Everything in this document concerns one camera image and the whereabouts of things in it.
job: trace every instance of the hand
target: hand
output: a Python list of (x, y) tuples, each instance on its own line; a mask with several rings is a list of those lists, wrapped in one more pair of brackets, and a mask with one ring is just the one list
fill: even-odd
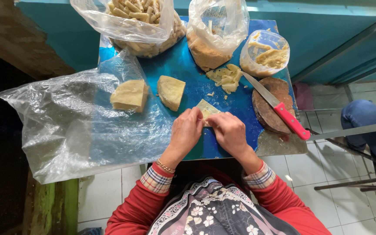
[(216, 133), (217, 142), (234, 158), (244, 155), (248, 149), (246, 142), (246, 126), (241, 120), (229, 112), (211, 115), (207, 119)]
[(200, 109), (186, 109), (173, 122), (169, 146), (160, 161), (167, 167), (175, 169), (179, 162), (191, 151), (201, 137), (203, 114)]
[(243, 166), (247, 174), (259, 170), (262, 161), (246, 142), (246, 126), (229, 112), (221, 112), (207, 118), (216, 133), (217, 142)]

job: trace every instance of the wooden cutting board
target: wooden cutting board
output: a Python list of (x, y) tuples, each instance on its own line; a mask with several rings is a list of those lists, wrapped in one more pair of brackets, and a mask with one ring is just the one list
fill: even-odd
[[(259, 81), (271, 94), (280, 102), (285, 104), (285, 108), (295, 117), (292, 108), (292, 97), (289, 93), (288, 83), (282, 79), (267, 77)], [(255, 89), (252, 93), (252, 105), (258, 121), (266, 129), (279, 134), (294, 133), (284, 121), (275, 113), (272, 106)]]

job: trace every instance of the woman's left hand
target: woman's left hand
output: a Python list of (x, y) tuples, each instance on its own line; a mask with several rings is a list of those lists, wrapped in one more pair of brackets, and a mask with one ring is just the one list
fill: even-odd
[(197, 144), (203, 130), (203, 114), (200, 109), (186, 109), (173, 122), (172, 135), (160, 161), (167, 167), (175, 169), (179, 162)]

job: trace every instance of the plaid cuff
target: plaid cuff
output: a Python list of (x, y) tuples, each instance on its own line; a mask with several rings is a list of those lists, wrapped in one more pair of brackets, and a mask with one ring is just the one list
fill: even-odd
[(275, 172), (262, 161), (261, 168), (257, 172), (243, 177), (243, 180), (251, 189), (264, 189), (271, 185), (276, 177)]
[(170, 183), (172, 182), (173, 174), (166, 174), (156, 163), (142, 175), (140, 181), (142, 184), (154, 193), (164, 194), (169, 191)]

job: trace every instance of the gold bracelet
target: gold bracelet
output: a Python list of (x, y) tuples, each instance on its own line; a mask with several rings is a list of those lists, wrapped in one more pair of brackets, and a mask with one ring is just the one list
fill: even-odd
[(171, 174), (175, 173), (175, 170), (173, 170), (173, 169), (171, 169), (171, 168), (165, 166), (162, 162), (160, 162), (159, 158), (158, 158), (158, 160), (156, 161), (156, 164), (158, 164), (160, 167), (162, 167), (162, 168), (163, 168), (165, 171), (167, 171), (168, 173), (171, 173)]

